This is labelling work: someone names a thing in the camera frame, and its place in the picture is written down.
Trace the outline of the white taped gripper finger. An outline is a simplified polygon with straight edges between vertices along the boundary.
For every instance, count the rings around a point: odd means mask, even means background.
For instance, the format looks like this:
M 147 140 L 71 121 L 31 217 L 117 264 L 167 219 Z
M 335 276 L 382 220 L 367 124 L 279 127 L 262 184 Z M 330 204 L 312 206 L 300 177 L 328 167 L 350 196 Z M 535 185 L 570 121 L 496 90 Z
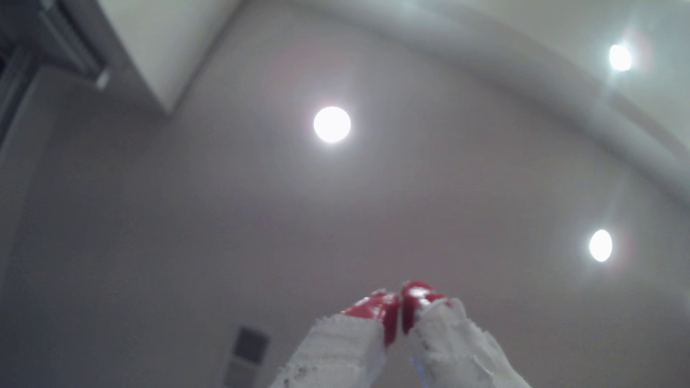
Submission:
M 395 341 L 400 296 L 377 290 L 310 328 L 271 387 L 372 387 Z
M 530 387 L 462 302 L 425 282 L 401 287 L 401 327 L 425 387 Z

